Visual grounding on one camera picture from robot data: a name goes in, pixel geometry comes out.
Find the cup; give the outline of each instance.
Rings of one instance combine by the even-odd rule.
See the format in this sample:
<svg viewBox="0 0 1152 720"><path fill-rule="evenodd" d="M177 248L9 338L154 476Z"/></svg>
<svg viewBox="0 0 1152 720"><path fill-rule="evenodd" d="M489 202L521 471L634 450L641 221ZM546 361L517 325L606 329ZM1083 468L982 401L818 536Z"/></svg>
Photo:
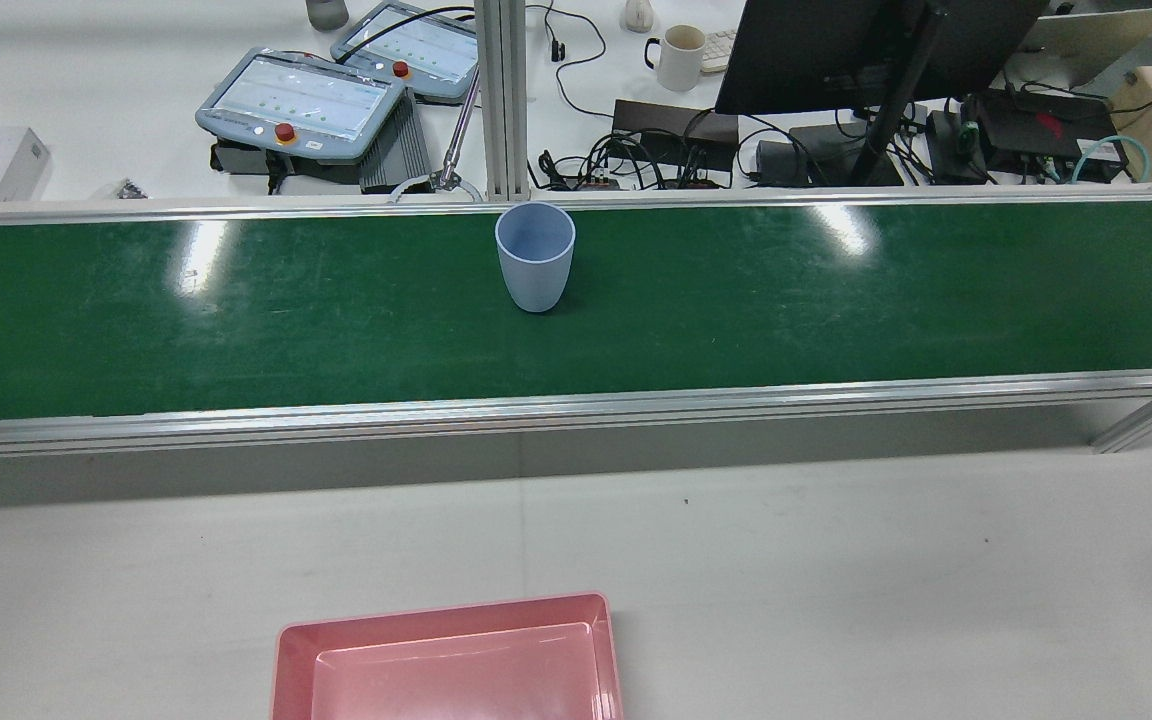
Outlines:
<svg viewBox="0 0 1152 720"><path fill-rule="evenodd" d="M660 59L654 63L649 50L660 46ZM666 90L685 92L700 82L700 59L704 54L705 33L694 26L672 26L664 31L664 41L653 37L643 46L643 61L657 73L657 82Z"/></svg>
<svg viewBox="0 0 1152 720"><path fill-rule="evenodd" d="M547 202L521 202L497 219L497 255L503 287L515 305L544 313L567 287L576 223Z"/></svg>

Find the white mug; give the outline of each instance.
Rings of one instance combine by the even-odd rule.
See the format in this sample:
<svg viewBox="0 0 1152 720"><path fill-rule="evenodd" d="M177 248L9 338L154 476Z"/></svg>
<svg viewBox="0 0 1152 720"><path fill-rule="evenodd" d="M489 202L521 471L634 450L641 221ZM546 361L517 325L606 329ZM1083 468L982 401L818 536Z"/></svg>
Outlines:
<svg viewBox="0 0 1152 720"><path fill-rule="evenodd" d="M649 50L660 46L660 59L652 63ZM643 61L657 73L657 82L666 90L685 92L700 82L700 58L705 33L694 26L672 26L664 31L664 41L653 37L643 46Z"/></svg>

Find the white box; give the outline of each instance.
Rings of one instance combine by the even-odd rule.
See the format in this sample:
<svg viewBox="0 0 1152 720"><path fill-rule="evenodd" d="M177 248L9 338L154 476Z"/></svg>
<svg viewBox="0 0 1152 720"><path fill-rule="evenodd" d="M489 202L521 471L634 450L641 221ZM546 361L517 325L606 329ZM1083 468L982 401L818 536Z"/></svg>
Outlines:
<svg viewBox="0 0 1152 720"><path fill-rule="evenodd" d="M36 200L50 160L31 128L0 127L0 202Z"/></svg>

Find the gray bottle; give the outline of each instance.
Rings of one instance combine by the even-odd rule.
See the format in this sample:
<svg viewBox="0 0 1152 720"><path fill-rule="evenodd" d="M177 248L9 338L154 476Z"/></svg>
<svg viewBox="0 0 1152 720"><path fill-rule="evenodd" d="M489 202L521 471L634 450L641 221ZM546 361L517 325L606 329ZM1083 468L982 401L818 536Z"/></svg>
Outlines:
<svg viewBox="0 0 1152 720"><path fill-rule="evenodd" d="M310 13L310 24L316 31L326 32L349 22L349 9L346 8L344 0L305 0L305 9Z"/></svg>

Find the pink plastic tray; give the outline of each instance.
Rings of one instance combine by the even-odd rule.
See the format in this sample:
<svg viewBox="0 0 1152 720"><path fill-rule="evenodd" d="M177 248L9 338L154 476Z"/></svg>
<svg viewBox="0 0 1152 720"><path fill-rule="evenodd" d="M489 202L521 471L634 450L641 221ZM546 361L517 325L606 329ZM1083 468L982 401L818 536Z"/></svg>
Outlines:
<svg viewBox="0 0 1152 720"><path fill-rule="evenodd" d="M288 626L273 720L621 720L602 594Z"/></svg>

